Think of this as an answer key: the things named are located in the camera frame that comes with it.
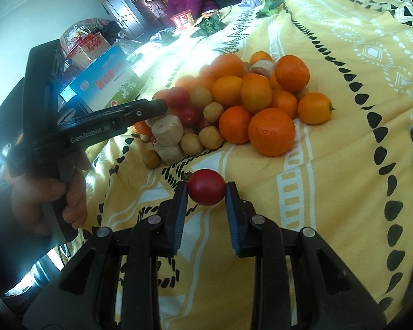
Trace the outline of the person's left hand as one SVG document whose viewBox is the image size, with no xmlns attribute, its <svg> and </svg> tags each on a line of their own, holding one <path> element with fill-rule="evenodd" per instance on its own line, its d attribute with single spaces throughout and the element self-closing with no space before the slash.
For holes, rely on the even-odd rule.
<svg viewBox="0 0 413 330">
<path fill-rule="evenodd" d="M 29 232 L 46 236 L 51 229 L 42 214 L 42 206 L 65 198 L 63 220 L 79 229 L 87 219 L 86 181 L 81 170 L 75 170 L 69 185 L 48 177 L 24 175 L 12 187 L 11 205 L 16 222 Z"/>
</svg>

